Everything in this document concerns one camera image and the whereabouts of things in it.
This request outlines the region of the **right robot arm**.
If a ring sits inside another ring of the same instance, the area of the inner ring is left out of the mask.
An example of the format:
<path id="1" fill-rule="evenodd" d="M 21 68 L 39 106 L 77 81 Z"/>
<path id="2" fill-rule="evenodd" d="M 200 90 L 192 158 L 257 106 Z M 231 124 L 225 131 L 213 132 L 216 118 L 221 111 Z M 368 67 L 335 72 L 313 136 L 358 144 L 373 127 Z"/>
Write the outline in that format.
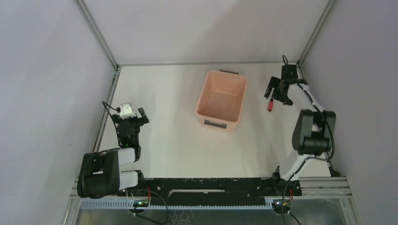
<path id="1" fill-rule="evenodd" d="M 292 153 L 275 170 L 284 185 L 297 181 L 309 161 L 328 161 L 334 156 L 337 116 L 317 102 L 307 81 L 299 78 L 297 65 L 282 65 L 281 76 L 270 78 L 264 97 L 293 106 L 298 112 L 291 138 Z"/>

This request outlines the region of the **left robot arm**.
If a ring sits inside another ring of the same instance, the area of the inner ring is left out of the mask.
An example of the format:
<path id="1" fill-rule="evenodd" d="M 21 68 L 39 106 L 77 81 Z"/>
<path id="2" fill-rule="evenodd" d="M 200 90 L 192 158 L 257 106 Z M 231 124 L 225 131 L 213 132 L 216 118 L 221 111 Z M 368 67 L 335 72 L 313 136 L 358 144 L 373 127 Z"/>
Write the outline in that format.
<path id="1" fill-rule="evenodd" d="M 77 181 L 79 197 L 99 199 L 138 184 L 138 171 L 120 170 L 123 164 L 137 162 L 141 157 L 139 133 L 149 118 L 143 108 L 138 112 L 139 116 L 121 109 L 111 116 L 118 141 L 116 148 L 84 154 Z"/>

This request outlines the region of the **red handled screwdriver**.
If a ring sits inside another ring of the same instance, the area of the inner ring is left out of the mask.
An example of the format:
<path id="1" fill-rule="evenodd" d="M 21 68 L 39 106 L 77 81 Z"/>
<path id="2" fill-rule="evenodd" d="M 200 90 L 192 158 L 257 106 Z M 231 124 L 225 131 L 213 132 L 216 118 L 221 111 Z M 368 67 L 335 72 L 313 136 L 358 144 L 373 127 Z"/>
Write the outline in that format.
<path id="1" fill-rule="evenodd" d="M 274 98 L 272 97 L 268 104 L 268 111 L 269 112 L 273 111 L 273 107 L 274 107 Z"/>

